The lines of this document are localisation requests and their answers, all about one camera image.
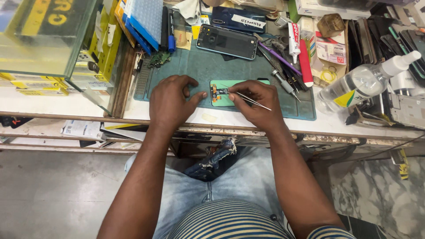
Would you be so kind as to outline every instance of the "light blue jeans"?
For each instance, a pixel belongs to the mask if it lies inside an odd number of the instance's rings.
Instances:
[[[153,239],[163,238],[192,208],[213,200],[236,198],[254,203],[283,224],[270,149],[247,147],[240,159],[212,182],[193,179],[166,166],[161,209]],[[125,164],[128,172],[136,155]]]

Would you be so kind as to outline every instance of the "plastic bottle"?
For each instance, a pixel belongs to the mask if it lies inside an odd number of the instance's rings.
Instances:
[[[387,89],[391,77],[408,70],[419,58],[421,54],[413,51],[379,65],[360,65],[316,94],[316,109],[326,114],[335,113],[379,95]]]

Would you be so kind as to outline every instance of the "hand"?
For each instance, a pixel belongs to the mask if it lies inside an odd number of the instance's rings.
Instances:
[[[193,114],[199,102],[207,97],[205,91],[198,92],[189,101],[188,84],[198,82],[187,76],[173,75],[159,82],[152,90],[149,100],[150,125],[174,133]]]
[[[233,101],[236,108],[242,112],[248,121],[266,132],[266,134],[284,126],[285,122],[283,121],[278,91],[275,86],[266,85],[257,80],[247,80],[230,87],[229,92],[232,93],[229,95],[229,99]],[[236,92],[270,108],[271,111],[258,105],[249,106]]]

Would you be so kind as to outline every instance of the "spray bottle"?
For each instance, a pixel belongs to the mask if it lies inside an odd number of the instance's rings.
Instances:
[[[409,65],[421,57],[418,51],[412,51],[379,65],[360,65],[321,90],[314,97],[316,109],[334,113],[379,95],[387,89],[391,77],[408,70]]]
[[[300,27],[296,23],[288,23],[289,27],[289,54],[294,58],[294,64],[297,64],[297,56],[300,50]]]

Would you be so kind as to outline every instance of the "black marker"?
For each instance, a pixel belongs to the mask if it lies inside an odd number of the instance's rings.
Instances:
[[[168,8],[162,8],[162,22],[161,22],[161,51],[168,50]]]
[[[174,39],[174,11],[168,10],[168,51],[173,53],[176,51],[176,40]]]

